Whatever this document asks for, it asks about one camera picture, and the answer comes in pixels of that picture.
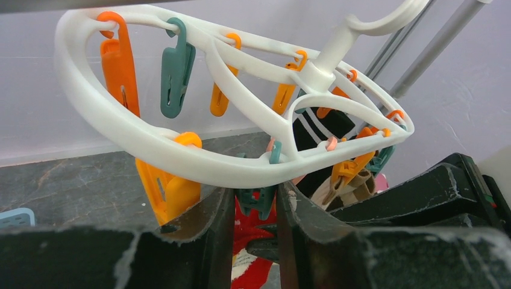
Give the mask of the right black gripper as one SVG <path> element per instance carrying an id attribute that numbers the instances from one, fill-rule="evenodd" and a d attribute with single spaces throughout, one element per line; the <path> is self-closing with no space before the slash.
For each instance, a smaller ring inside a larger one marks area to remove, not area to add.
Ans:
<path id="1" fill-rule="evenodd" d="M 352 226 L 493 227 L 510 234 L 510 208 L 496 181 L 460 153 L 330 214 Z"/>

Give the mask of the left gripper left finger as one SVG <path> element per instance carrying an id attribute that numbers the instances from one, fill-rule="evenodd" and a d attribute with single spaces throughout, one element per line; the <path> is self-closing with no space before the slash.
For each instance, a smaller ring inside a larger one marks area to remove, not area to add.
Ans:
<path id="1" fill-rule="evenodd" d="M 1 232 L 2 288 L 229 288 L 235 198 L 218 188 L 158 229 Z"/>

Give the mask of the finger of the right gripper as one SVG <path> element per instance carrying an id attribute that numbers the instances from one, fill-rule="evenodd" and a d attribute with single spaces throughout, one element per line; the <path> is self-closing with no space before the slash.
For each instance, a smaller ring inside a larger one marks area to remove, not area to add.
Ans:
<path id="1" fill-rule="evenodd" d="M 260 229 L 265 233 L 270 233 L 270 236 L 256 238 L 255 240 L 249 241 L 245 247 L 246 251 L 251 255 L 278 264 L 279 256 L 278 256 L 277 224 L 270 223 L 265 225 L 258 225 L 255 228 Z"/>

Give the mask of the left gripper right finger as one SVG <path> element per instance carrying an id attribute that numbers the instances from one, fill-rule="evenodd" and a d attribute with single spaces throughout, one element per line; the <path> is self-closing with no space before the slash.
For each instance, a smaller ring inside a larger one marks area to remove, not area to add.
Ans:
<path id="1" fill-rule="evenodd" d="M 353 227 L 289 182 L 276 203 L 283 288 L 510 287 L 510 239 L 496 229 Z"/>

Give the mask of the red sock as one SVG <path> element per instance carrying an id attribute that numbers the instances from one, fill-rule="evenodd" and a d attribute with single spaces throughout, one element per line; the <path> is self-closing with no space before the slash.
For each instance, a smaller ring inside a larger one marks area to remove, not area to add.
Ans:
<path id="1" fill-rule="evenodd" d="M 261 288 L 268 280 L 274 262 L 257 256 L 257 246 L 270 243 L 276 234 L 263 229 L 263 225 L 275 224 L 277 221 L 276 204 L 266 220 L 259 219 L 259 212 L 252 210 L 246 216 L 235 203 L 233 261 L 231 270 L 231 288 Z"/>

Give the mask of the teal clothespin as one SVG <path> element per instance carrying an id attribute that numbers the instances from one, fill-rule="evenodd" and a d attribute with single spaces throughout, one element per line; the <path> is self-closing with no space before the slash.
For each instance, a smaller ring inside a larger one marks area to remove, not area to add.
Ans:
<path id="1" fill-rule="evenodd" d="M 282 144 L 280 141 L 272 139 L 269 143 L 271 152 L 269 157 L 270 164 L 278 164 Z M 277 185 L 260 188 L 238 188 L 234 189 L 236 199 L 238 200 L 240 212 L 245 216 L 250 216 L 252 210 L 259 212 L 259 219 L 265 221 L 268 219 L 274 201 Z"/>
<path id="2" fill-rule="evenodd" d="M 182 20 L 172 17 L 167 23 L 176 25 L 179 32 L 166 30 L 169 37 L 177 37 L 177 44 L 174 48 L 165 48 L 162 53 L 160 110 L 165 117 L 173 119 L 181 113 L 183 107 L 196 48 L 187 41 L 187 29 Z"/>
<path id="3" fill-rule="evenodd" d="M 390 160 L 391 156 L 395 152 L 395 146 L 389 146 L 378 151 L 371 161 L 366 165 L 366 169 L 376 177 L 385 167 Z"/>

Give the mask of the pink camouflage bag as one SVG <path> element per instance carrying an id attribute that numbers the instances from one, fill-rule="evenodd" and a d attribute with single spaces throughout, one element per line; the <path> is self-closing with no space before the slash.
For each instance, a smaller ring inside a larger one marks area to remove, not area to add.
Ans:
<path id="1" fill-rule="evenodd" d="M 379 173 L 374 179 L 375 179 L 375 192 L 376 193 L 381 193 L 381 192 L 389 189 L 389 183 L 387 181 L 385 174 Z"/>

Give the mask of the black white-striped sock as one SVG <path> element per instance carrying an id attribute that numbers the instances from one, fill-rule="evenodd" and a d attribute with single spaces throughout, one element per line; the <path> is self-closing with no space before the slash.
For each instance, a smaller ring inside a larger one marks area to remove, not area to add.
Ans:
<path id="1" fill-rule="evenodd" d="M 355 123 L 343 112 L 332 110 L 324 118 L 317 117 L 316 107 L 307 108 L 293 121 L 294 139 L 299 151 L 313 149 L 330 137 L 341 139 L 352 131 Z M 329 187 L 332 166 L 307 174 L 296 186 L 312 197 L 323 183 Z"/>

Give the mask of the white clip hanger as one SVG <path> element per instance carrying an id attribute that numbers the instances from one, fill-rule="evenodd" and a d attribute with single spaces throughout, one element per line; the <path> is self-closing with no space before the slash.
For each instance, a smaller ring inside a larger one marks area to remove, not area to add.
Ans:
<path id="1" fill-rule="evenodd" d="M 426 5 L 426 1 L 405 1 L 373 22 L 350 15 L 321 51 L 152 5 L 70 10 L 57 24 L 55 69 L 80 115 L 129 154 L 203 184 L 266 187 L 341 161 L 366 164 L 374 152 L 413 134 L 414 124 L 396 100 L 342 59 L 359 36 L 395 32 Z M 221 116 L 234 105 L 274 138 L 274 149 L 258 158 L 230 157 L 179 144 L 177 132 L 142 120 L 136 110 L 129 23 L 161 28 L 178 38 L 176 47 L 163 53 L 160 109 L 164 116 L 180 114 L 194 52 L 200 49 L 214 82 L 212 114 Z M 293 136 L 293 115 L 308 107 L 359 117 L 370 125 L 369 132 L 300 151 Z"/>

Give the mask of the light blue plastic basket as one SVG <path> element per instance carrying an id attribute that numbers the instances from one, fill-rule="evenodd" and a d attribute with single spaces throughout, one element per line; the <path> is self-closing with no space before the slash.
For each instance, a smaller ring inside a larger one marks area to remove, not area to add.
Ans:
<path id="1" fill-rule="evenodd" d="M 29 208 L 16 208 L 1 212 L 0 218 L 1 229 L 36 225 L 34 212 Z"/>

